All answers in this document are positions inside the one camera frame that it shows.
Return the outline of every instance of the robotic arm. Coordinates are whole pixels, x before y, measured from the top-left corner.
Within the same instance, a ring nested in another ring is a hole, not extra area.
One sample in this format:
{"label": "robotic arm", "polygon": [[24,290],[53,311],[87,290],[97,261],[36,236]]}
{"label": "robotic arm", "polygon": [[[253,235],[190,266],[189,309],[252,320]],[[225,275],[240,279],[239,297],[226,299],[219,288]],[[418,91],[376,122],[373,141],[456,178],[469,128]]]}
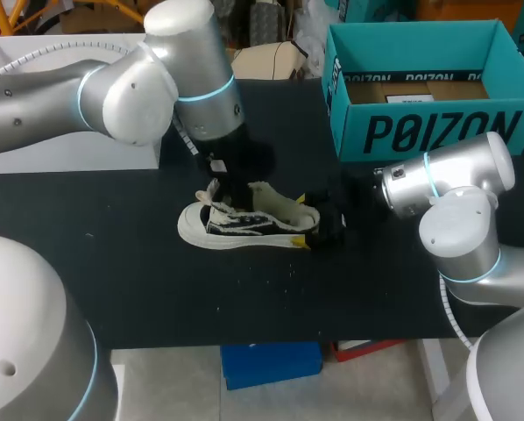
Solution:
{"label": "robotic arm", "polygon": [[166,132],[176,108],[223,186],[263,178],[244,162],[254,142],[211,2],[166,0],[147,13],[144,27],[145,41],[113,64],[80,61],[0,75],[0,153],[83,131],[150,144]]}

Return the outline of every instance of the black tablecloth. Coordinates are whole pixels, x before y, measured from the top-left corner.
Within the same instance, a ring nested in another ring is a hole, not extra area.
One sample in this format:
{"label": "black tablecloth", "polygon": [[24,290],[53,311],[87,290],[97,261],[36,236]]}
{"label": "black tablecloth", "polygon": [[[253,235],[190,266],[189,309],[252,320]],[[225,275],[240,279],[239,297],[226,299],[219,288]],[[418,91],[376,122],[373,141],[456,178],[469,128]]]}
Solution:
{"label": "black tablecloth", "polygon": [[[275,147],[271,184],[291,197],[324,187],[339,164],[320,83],[241,89],[251,132]],[[514,163],[498,228],[502,242],[524,246],[524,156]],[[161,170],[0,175],[0,235],[55,267],[106,347],[453,336],[418,219],[392,218],[365,247],[349,235],[335,252],[202,250],[176,221],[206,184],[170,132]],[[513,311],[453,304],[469,335]]]}

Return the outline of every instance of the black canvas sneaker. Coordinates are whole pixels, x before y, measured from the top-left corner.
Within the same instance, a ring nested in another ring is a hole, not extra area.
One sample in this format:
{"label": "black canvas sneaker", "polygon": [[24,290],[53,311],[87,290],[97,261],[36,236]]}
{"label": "black canvas sneaker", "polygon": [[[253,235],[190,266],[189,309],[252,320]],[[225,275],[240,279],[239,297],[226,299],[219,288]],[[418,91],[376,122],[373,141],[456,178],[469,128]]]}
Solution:
{"label": "black canvas sneaker", "polygon": [[219,183],[197,191],[199,202],[186,207],[178,220],[178,233],[189,244],[212,250],[244,246],[305,247],[304,234],[315,232],[317,209],[284,197],[267,182],[248,184],[251,210],[215,201]]}

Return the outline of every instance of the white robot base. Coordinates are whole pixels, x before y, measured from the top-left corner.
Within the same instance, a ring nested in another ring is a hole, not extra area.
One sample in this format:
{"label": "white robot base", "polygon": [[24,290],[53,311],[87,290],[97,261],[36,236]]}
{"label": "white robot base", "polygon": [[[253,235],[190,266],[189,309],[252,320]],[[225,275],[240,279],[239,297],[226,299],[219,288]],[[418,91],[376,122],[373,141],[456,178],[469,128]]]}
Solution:
{"label": "white robot base", "polygon": [[110,421],[117,382],[53,268],[0,238],[0,421]]}

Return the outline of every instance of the white cable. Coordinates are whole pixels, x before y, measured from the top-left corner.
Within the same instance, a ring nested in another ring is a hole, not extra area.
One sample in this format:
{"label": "white cable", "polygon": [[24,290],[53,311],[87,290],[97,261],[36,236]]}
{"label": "white cable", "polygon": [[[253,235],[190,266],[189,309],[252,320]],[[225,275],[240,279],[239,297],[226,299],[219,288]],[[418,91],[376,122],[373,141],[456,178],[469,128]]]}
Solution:
{"label": "white cable", "polygon": [[9,64],[4,65],[0,68],[0,75],[4,75],[16,68],[19,68],[23,64],[38,59],[43,55],[53,53],[54,51],[66,50],[68,48],[81,48],[81,47],[93,47],[93,48],[103,48],[105,50],[114,51],[115,53],[120,53],[126,55],[130,52],[127,48],[123,46],[116,46],[110,42],[100,42],[100,41],[65,41],[58,44],[53,44],[52,46],[46,46],[35,50],[31,53],[25,54],[19,59],[12,61]]}
{"label": "white cable", "polygon": [[463,342],[464,346],[466,346],[470,351],[473,347],[473,344],[464,335],[463,331],[461,330],[461,327],[458,325],[457,321],[455,320],[455,316],[453,316],[453,310],[451,309],[451,306],[449,304],[449,299],[447,298],[447,289],[445,288],[445,280],[440,275],[439,275],[439,291],[441,292],[441,301],[443,302],[443,308],[445,309],[445,314],[447,315],[447,319],[451,323],[451,326],[453,327],[453,330],[457,334],[458,338],[461,339],[461,342]]}

